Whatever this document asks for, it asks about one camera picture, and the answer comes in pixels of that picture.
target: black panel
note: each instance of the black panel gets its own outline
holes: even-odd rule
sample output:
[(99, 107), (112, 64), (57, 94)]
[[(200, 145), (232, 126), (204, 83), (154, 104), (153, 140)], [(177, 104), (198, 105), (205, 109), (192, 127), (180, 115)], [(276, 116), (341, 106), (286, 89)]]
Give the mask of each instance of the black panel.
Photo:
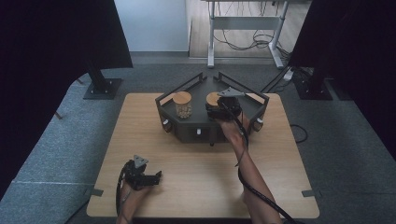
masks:
[(289, 63), (315, 67), (318, 73), (314, 75), (321, 76), (317, 80), (334, 77), (393, 158), (396, 158), (395, 11), (390, 0), (314, 0)]
[(71, 83), (97, 68), (132, 67), (113, 0), (22, 0), (0, 6), (1, 197)]

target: black cable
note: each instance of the black cable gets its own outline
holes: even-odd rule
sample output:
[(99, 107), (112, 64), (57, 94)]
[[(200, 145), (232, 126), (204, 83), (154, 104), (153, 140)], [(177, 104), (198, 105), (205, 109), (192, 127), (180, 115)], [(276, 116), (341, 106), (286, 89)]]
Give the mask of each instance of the black cable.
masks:
[[(289, 68), (286, 70), (285, 74), (288, 73), (288, 71), (289, 71), (290, 69), (291, 69), (291, 67), (289, 67)], [(280, 82), (280, 80), (282, 80), (282, 77), (280, 77), (280, 78), (277, 80), (277, 82), (267, 91), (267, 93), (269, 93), (269, 92), (271, 91), (271, 89), (273, 89), (273, 88)]]
[(262, 193), (260, 193), (259, 191), (257, 191), (256, 189), (254, 189), (253, 187), (251, 187), (246, 180), (244, 179), (244, 177), (242, 177), (242, 173), (241, 170), (238, 168), (238, 177), (239, 180), (241, 181), (242, 185), (245, 186), (245, 188), (247, 188), (250, 192), (252, 192), (254, 195), (256, 195), (257, 197), (259, 197), (260, 199), (262, 199), (265, 203), (268, 203), (268, 205), (270, 205), (272, 208), (274, 208), (278, 213), (280, 213), (285, 219), (287, 219), (290, 223), (292, 224), (297, 224), (296, 221), (289, 216), (289, 214), (287, 212), (285, 212), (281, 207), (279, 207), (276, 203), (274, 203), (271, 199), (267, 198), (265, 195), (263, 195)]
[(277, 16), (277, 11), (279, 10), (279, 1), (277, 2), (277, 5), (276, 5), (276, 14), (275, 14), (275, 16)]
[(116, 189), (116, 210), (117, 210), (117, 215), (120, 213), (121, 182), (122, 182), (122, 179), (123, 179), (124, 172), (125, 172), (125, 165), (121, 169), (120, 176), (119, 176), (119, 181), (117, 182), (117, 189)]
[(289, 66), (286, 66), (285, 68), (283, 68), (283, 70), (280, 72), (280, 73), (278, 73), (277, 75), (276, 75), (276, 77), (274, 78), (274, 79), (272, 79), (264, 88), (262, 88), (262, 90), (260, 91), (260, 92), (263, 92), (273, 81), (275, 81), (277, 78), (279, 78), (279, 76), (280, 75), (282, 75), (284, 72), (285, 72), (285, 70), (286, 69), (290, 69), (290, 67)]
[(231, 8), (232, 5), (233, 5), (233, 2), (231, 2), (230, 6), (227, 8), (227, 11), (225, 12), (225, 15), (228, 14), (228, 11), (230, 10), (230, 8)]
[(278, 43), (279, 43), (279, 46), (276, 46), (276, 48), (279, 50), (279, 52), (282, 54), (282, 56), (289, 58), (291, 53), (287, 52), (285, 49), (283, 49), (283, 47), (279, 41), (278, 41)]
[[(259, 30), (257, 30), (257, 31), (254, 33), (254, 35), (253, 35), (253, 43), (255, 43), (256, 46), (257, 46), (257, 48), (259, 48), (259, 49), (268, 48), (269, 44), (270, 44), (271, 41), (274, 39), (275, 31), (274, 31), (273, 35), (256, 35), (258, 31), (259, 31)], [(258, 39), (256, 39), (258, 36), (268, 36), (268, 37), (271, 37), (271, 39), (270, 39), (270, 40), (258, 40)]]
[(262, 11), (261, 16), (264, 16), (266, 7), (267, 7), (267, 1), (265, 1), (264, 8), (262, 8), (262, 2), (261, 2), (260, 4), (260, 11)]
[[(230, 110), (230, 108), (228, 108), (228, 106), (226, 104), (224, 104), (223, 102), (220, 102), (222, 104), (222, 106), (224, 107), (225, 111), (227, 111), (227, 113), (233, 118), (233, 120), (236, 122), (239, 132), (241, 133), (242, 137), (244, 138), (244, 142), (246, 145), (246, 148), (248, 148), (248, 132), (246, 131), (246, 129), (244, 128), (244, 125), (241, 123), (241, 121), (239, 121), (239, 119), (233, 114), (233, 112)], [(245, 151), (246, 148), (244, 148), (244, 151), (242, 152), (241, 157), (239, 157), (237, 164), (235, 165), (238, 166), (239, 162), (241, 162), (242, 158), (245, 155)]]
[(247, 2), (247, 8), (248, 11), (250, 12), (250, 16), (253, 16), (253, 13), (251, 13), (250, 2)]
[(215, 39), (218, 40), (220, 43), (227, 44), (227, 45), (228, 45), (230, 48), (232, 48), (232, 49), (236, 49), (236, 50), (247, 50), (247, 49), (252, 49), (252, 48), (254, 48), (254, 47), (257, 46), (257, 44), (253, 42), (253, 43), (250, 44), (249, 47), (244, 47), (244, 48), (238, 47), (238, 46), (232, 44), (231, 42), (229, 42), (229, 41), (227, 40), (227, 37), (225, 36), (224, 30), (222, 30), (222, 33), (223, 33), (223, 36), (224, 36), (225, 41), (220, 41), (220, 40), (218, 40), (218, 39), (214, 36)]
[(297, 71), (300, 75), (305, 75), (305, 77), (307, 77), (307, 78), (312, 77), (312, 74), (311, 74), (310, 72), (306, 71), (306, 70), (305, 70), (304, 68), (302, 68), (302, 67), (298, 67), (298, 68), (296, 69), (296, 71)]
[(275, 88), (274, 92), (281, 92), (281, 91), (284, 91), (285, 88), (286, 88), (287, 86), (289, 86), (289, 84), (290, 84), (290, 80), (289, 80), (289, 81), (286, 81), (286, 84), (284, 84), (284, 85), (282, 85), (282, 86), (277, 86), (277, 87)]
[(242, 16), (244, 16), (245, 5), (242, 2)]
[(305, 133), (305, 137), (304, 137), (302, 140), (298, 140), (298, 141), (296, 140), (296, 143), (297, 143), (297, 144), (302, 143), (302, 142), (306, 141), (306, 139), (308, 139), (308, 132), (306, 131), (305, 128), (301, 127), (301, 126), (298, 125), (298, 124), (291, 124), (290, 127), (297, 127), (297, 128), (300, 128), (300, 129), (303, 130), (303, 132)]

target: metal table frame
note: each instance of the metal table frame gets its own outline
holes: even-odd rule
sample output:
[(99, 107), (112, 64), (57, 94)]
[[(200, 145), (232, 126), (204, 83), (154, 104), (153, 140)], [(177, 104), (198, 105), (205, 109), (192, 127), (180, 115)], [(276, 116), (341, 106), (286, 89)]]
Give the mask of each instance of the metal table frame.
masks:
[(213, 42), (215, 30), (274, 30), (275, 35), (269, 43), (269, 50), (274, 58), (276, 67), (282, 69), (284, 67), (280, 60), (280, 52), (276, 48), (277, 41), (282, 31), (283, 22), (288, 11), (289, 1), (284, 1), (282, 13), (278, 17), (216, 17), (215, 4), (216, 2), (231, 2), (230, 0), (203, 0), (210, 2), (210, 35), (209, 46), (207, 50), (207, 67), (213, 68), (215, 66), (215, 45)]

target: cable on floor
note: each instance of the cable on floor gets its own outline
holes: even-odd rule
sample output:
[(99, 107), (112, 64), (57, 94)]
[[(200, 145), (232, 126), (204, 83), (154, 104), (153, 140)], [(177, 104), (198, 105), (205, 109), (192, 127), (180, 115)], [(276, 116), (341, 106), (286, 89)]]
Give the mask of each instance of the cable on floor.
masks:
[(305, 133), (305, 137), (304, 137), (302, 140), (296, 140), (296, 143), (297, 143), (297, 144), (302, 143), (302, 142), (305, 142), (306, 139), (308, 139), (308, 132), (306, 131), (305, 128), (303, 128), (302, 126), (300, 126), (300, 125), (298, 125), (298, 124), (291, 124), (290, 127), (291, 127), (291, 128), (292, 128), (292, 127), (299, 128), (299, 129), (303, 130), (303, 132)]
[(275, 90), (274, 90), (274, 93), (277, 93), (277, 92), (282, 92), (282, 91), (284, 91), (285, 90), (285, 88), (287, 87), (287, 86), (289, 86), (289, 84), (291, 83), (291, 80), (289, 80), (289, 81), (286, 81), (286, 83), (285, 84), (283, 84), (282, 86), (277, 86), (276, 88), (275, 88)]
[(267, 89), (271, 85), (271, 83), (276, 81), (276, 83), (268, 91), (265, 92), (265, 93), (269, 93), (269, 91), (280, 81), (280, 79), (282, 78), (281, 75), (285, 75), (290, 69), (291, 69), (290, 66), (286, 66), (285, 68), (283, 68), (283, 70), (280, 73), (278, 73), (276, 77), (274, 77), (264, 88), (262, 88), (260, 92), (264, 92), (265, 89)]

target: gray carpet floor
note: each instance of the gray carpet floor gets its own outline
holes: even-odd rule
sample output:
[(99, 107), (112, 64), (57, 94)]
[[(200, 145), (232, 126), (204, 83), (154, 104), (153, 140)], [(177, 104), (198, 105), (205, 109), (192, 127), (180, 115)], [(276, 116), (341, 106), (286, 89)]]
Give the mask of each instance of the gray carpet floor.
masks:
[[(114, 100), (83, 100), (91, 80), (82, 76), (83, 84), (73, 83), (59, 106), (63, 118), (52, 119), (10, 184), (0, 203), (0, 223), (65, 223), (70, 217), (68, 223), (115, 223), (114, 217), (88, 217), (83, 204), (90, 198), (125, 95), (170, 91), (200, 72), (211, 77), (218, 71), (255, 91), (279, 73), (273, 64), (219, 63), (207, 69), (204, 63), (134, 61), (134, 68), (103, 71), (105, 77), (122, 78)], [(338, 100), (331, 88), (332, 101), (302, 101), (293, 83), (277, 90), (290, 124), (308, 132), (297, 146), (320, 216), (300, 221), (396, 223), (396, 162), (353, 101)], [(296, 140), (304, 137), (299, 129), (293, 133)], [(148, 218), (136, 223), (248, 220)]]

